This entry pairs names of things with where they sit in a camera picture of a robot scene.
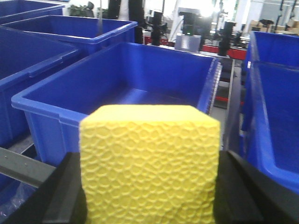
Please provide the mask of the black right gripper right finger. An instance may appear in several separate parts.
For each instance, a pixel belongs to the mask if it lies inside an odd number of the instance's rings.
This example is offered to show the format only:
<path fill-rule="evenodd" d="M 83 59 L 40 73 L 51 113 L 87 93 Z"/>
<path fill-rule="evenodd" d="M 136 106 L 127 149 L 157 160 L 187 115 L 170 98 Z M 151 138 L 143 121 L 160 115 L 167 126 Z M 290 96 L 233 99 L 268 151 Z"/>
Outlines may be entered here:
<path fill-rule="evenodd" d="M 299 196 L 232 151 L 220 151 L 214 218 L 218 224 L 297 224 Z"/>

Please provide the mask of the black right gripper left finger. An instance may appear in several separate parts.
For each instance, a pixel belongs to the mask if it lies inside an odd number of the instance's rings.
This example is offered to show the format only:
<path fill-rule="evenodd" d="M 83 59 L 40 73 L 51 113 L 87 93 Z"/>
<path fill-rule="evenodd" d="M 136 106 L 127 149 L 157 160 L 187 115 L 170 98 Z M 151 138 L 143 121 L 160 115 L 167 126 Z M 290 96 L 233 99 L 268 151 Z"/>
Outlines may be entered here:
<path fill-rule="evenodd" d="M 4 224 L 84 224 L 86 197 L 80 154 L 67 153 L 58 167 Z"/>

